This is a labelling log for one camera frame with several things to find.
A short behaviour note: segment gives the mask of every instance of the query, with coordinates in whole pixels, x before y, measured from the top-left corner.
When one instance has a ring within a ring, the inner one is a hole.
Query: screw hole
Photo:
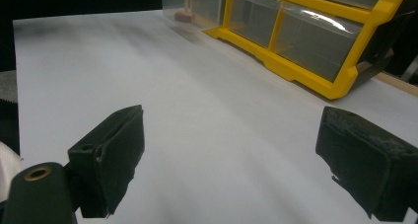
[[[27,182],[34,182],[48,176],[50,173],[51,169],[49,167],[36,168],[25,175],[25,180]]]

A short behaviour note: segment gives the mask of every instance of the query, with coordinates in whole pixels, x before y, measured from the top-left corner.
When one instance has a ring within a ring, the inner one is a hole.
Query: yellow plastic frame
[[[376,28],[390,21],[402,0],[379,0],[372,10],[346,6],[326,0],[284,0],[364,24],[348,53],[334,82],[329,82],[311,71],[276,54],[275,39],[280,29],[282,12],[278,12],[274,30],[267,48],[262,47],[228,29],[233,0],[226,0],[223,26],[205,31],[211,37],[221,38],[253,54],[264,66],[288,81],[298,81],[329,99],[344,97],[355,82],[358,71],[356,64],[369,43]]]

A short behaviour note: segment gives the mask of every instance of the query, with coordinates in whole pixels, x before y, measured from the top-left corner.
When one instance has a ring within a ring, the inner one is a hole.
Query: wooden edge
[[[392,87],[395,87],[397,89],[400,89],[408,94],[411,94],[415,97],[418,97],[418,87],[408,84],[396,77],[393,77],[389,74],[380,73],[375,76],[375,78],[381,80],[382,82],[385,82],[389,84]]]

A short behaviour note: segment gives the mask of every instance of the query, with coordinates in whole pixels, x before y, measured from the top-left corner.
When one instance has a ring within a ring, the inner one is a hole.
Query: white table surface
[[[314,152],[324,106],[418,144],[418,98],[371,80],[327,101],[160,11],[16,21],[23,166],[141,104],[145,153],[116,213],[79,223],[379,223]],[[405,223],[417,215],[409,210]]]

